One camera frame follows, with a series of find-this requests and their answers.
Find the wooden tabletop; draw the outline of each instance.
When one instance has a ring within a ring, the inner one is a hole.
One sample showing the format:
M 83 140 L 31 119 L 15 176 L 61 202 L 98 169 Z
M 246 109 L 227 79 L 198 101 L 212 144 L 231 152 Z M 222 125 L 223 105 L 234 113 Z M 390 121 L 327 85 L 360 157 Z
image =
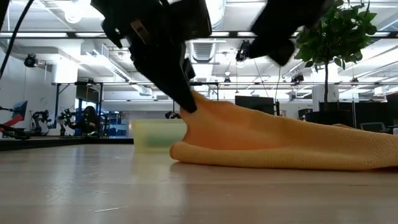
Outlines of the wooden tabletop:
M 398 172 L 179 164 L 132 146 L 0 152 L 2 223 L 397 223 Z

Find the yellow cloth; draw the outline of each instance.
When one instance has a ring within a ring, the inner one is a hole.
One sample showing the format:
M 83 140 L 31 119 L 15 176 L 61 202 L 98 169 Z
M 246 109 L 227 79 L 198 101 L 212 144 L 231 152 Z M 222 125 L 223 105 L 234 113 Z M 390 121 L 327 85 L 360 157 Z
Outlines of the yellow cloth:
M 198 111 L 181 111 L 180 162 L 231 167 L 367 170 L 398 166 L 398 137 L 272 116 L 194 93 Z

